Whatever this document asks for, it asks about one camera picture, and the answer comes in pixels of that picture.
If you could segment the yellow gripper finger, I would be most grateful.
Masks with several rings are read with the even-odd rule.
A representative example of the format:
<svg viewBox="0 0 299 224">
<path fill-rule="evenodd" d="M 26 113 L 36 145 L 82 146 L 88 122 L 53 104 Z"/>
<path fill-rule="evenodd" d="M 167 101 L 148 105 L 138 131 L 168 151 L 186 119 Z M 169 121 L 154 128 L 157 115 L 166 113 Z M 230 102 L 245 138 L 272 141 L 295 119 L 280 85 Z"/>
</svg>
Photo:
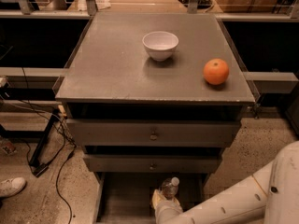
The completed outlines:
<svg viewBox="0 0 299 224">
<path fill-rule="evenodd" d="M 165 197 L 163 196 L 163 194 L 156 189 L 153 194 L 152 194 L 152 198 L 151 198 L 151 206 L 153 209 L 155 209 L 157 207 L 157 205 L 159 204 L 159 202 L 164 201 Z"/>
</svg>

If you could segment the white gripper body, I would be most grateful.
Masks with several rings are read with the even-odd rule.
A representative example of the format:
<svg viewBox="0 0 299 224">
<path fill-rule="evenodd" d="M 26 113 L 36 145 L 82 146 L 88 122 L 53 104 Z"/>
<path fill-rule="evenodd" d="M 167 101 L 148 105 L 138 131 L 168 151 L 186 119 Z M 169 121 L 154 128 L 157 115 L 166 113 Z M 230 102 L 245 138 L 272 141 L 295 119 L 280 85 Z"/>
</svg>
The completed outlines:
<svg viewBox="0 0 299 224">
<path fill-rule="evenodd" d="M 154 205 L 156 224 L 165 224 L 168 220 L 180 215 L 182 208 L 174 201 L 161 200 Z"/>
</svg>

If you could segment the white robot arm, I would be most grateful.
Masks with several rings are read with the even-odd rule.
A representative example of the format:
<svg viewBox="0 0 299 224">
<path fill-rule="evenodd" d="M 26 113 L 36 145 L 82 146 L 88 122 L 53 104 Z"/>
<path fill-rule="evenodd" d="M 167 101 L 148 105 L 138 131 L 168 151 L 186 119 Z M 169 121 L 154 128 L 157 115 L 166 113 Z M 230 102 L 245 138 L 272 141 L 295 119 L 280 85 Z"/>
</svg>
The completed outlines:
<svg viewBox="0 0 299 224">
<path fill-rule="evenodd" d="M 152 196 L 156 224 L 299 224 L 299 141 L 227 190 L 184 211 L 177 200 L 156 190 Z"/>
</svg>

